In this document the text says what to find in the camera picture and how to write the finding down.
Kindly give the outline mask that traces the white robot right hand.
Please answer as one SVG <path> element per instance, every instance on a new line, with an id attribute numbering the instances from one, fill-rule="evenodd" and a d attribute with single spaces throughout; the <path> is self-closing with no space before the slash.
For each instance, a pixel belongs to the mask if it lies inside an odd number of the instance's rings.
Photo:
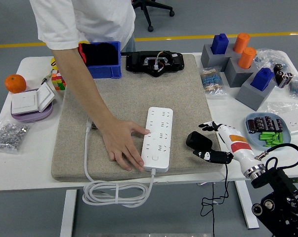
<path id="1" fill-rule="evenodd" d="M 216 124 L 214 121 L 202 123 L 199 127 L 203 131 L 216 131 L 228 152 L 198 149 L 193 154 L 210 163 L 229 164 L 234 159 L 240 163 L 241 172 L 247 178 L 252 179 L 264 172 L 264 164 L 255 159 L 249 143 L 239 130 L 222 123 Z"/>

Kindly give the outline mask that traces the person's right hand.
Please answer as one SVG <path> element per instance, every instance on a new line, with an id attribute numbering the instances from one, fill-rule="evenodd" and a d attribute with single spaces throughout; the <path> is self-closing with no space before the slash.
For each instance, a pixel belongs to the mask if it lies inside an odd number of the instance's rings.
<path id="1" fill-rule="evenodd" d="M 115 161 L 123 170 L 131 171 L 136 168 L 142 172 L 144 161 L 134 145 L 131 134 L 149 134 L 150 130 L 133 121 L 113 118 L 104 126 L 98 127 L 111 161 Z"/>

